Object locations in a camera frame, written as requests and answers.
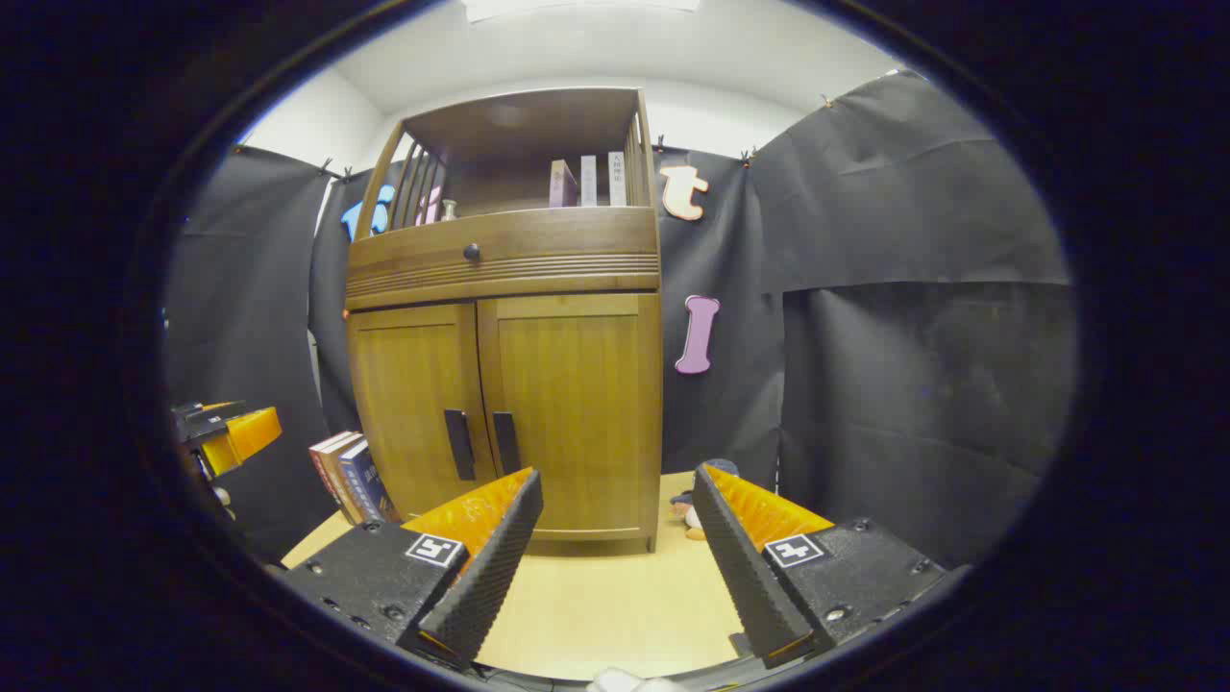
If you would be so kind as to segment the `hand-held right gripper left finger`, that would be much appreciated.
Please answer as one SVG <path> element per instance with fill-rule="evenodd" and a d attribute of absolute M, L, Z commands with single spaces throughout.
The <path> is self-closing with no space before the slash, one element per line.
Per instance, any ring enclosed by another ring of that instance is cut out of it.
<path fill-rule="evenodd" d="M 539 470 L 518 470 L 412 521 L 355 525 L 282 572 L 282 583 L 368 639 L 464 670 L 501 613 L 542 506 Z"/>

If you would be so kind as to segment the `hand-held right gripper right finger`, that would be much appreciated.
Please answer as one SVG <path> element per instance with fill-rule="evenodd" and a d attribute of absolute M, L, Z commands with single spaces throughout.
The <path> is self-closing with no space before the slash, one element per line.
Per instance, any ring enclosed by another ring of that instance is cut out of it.
<path fill-rule="evenodd" d="M 873 517 L 836 524 L 716 465 L 691 490 L 752 655 L 770 669 L 884 631 L 968 573 Z"/>

